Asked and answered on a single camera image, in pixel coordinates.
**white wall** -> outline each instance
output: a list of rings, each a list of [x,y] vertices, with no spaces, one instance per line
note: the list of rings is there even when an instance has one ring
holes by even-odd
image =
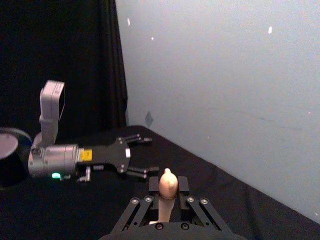
[[[130,124],[320,223],[320,3],[116,3]]]

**green led light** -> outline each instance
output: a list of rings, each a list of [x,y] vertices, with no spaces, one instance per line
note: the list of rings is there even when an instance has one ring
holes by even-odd
[[[53,179],[59,179],[61,177],[60,173],[58,173],[58,172],[52,173],[51,176],[52,176]]]

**beige object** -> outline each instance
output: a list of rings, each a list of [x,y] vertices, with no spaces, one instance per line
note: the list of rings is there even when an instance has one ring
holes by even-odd
[[[149,224],[169,222],[177,190],[178,179],[169,168],[166,168],[159,181],[159,219],[151,221]]]

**round black object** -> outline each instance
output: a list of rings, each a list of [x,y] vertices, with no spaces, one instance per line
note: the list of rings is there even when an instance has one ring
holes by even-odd
[[[0,128],[0,186],[10,187],[27,177],[29,136],[14,128]]]

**black table surface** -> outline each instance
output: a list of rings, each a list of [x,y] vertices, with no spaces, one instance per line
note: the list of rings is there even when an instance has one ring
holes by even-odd
[[[110,144],[139,133],[152,146],[131,149],[134,167],[170,168],[188,178],[190,193],[206,197],[231,230],[247,239],[320,239],[320,225],[215,165],[143,126],[130,126],[65,141],[80,146]],[[26,179],[0,191],[0,239],[97,240],[110,233],[132,197],[148,194],[148,183],[95,172],[91,182]]]

